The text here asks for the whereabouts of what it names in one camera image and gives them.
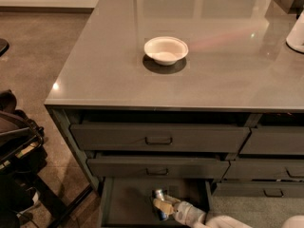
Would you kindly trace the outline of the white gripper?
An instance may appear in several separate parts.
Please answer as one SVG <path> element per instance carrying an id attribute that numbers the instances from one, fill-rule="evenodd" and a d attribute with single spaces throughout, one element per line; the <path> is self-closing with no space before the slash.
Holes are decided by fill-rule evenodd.
<path id="1" fill-rule="evenodd" d="M 190 228 L 206 228 L 204 225 L 206 213 L 191 203 L 180 199 L 164 196 L 165 201 L 153 199 L 153 205 L 160 208 L 167 216 L 173 215 L 175 221 Z"/>

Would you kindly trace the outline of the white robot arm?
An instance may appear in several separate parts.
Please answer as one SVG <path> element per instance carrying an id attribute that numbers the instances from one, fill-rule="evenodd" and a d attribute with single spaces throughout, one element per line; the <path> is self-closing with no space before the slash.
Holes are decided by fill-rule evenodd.
<path id="1" fill-rule="evenodd" d="M 235 218 L 204 212 L 187 201 L 168 195 L 165 195 L 163 199 L 154 198 L 153 205 L 189 228 L 252 228 Z"/>

